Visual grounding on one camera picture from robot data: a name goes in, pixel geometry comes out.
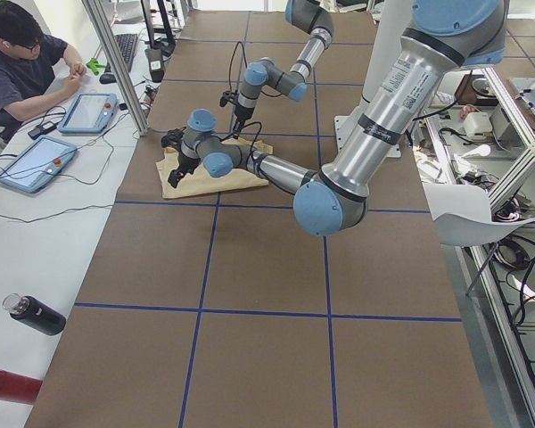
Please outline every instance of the man's hand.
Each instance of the man's hand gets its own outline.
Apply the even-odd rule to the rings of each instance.
[[[81,86],[81,76],[78,74],[76,76],[69,75],[67,78],[63,80],[63,93],[65,94],[66,98],[69,98],[73,94],[75,94],[79,87]]]
[[[81,61],[73,62],[70,66],[70,75],[74,78],[86,74],[87,67]]]

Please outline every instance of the grid floor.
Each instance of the grid floor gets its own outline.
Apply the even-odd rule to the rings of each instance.
[[[333,17],[300,108],[264,97],[254,115],[275,155],[313,169],[375,38],[368,15]],[[499,73],[535,76],[525,32],[509,27]],[[287,69],[307,38],[282,13],[189,17],[28,427],[491,426],[409,149],[373,178],[363,222],[329,238],[271,186],[161,198],[163,133],[196,108],[232,127],[218,100],[235,42]]]

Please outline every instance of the green object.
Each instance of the green object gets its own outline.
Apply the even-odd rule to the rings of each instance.
[[[95,74],[96,76],[99,74],[99,69],[104,69],[107,67],[106,65],[101,64],[99,61],[97,61],[97,58],[92,58],[89,60],[89,62],[86,64],[86,66]]]

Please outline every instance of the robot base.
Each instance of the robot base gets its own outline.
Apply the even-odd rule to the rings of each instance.
[[[535,78],[510,78],[509,79],[509,82],[514,87],[515,92],[517,92],[518,94],[523,92],[525,89],[528,89],[534,81],[535,81]],[[532,103],[535,106],[535,95],[532,95],[531,92],[529,92],[528,94],[523,94],[521,99],[523,100],[525,104]]]
[[[350,116],[335,116],[335,135],[337,137],[337,150],[339,152],[345,145],[347,138],[349,138],[350,131],[352,130],[352,127],[343,126],[349,118]],[[400,156],[402,156],[402,153],[400,152],[400,147],[398,145],[393,145],[389,154],[386,155],[387,158],[399,158]]]

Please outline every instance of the red object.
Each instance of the red object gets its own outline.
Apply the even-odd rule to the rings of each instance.
[[[0,370],[0,399],[14,403],[34,404],[42,381]]]

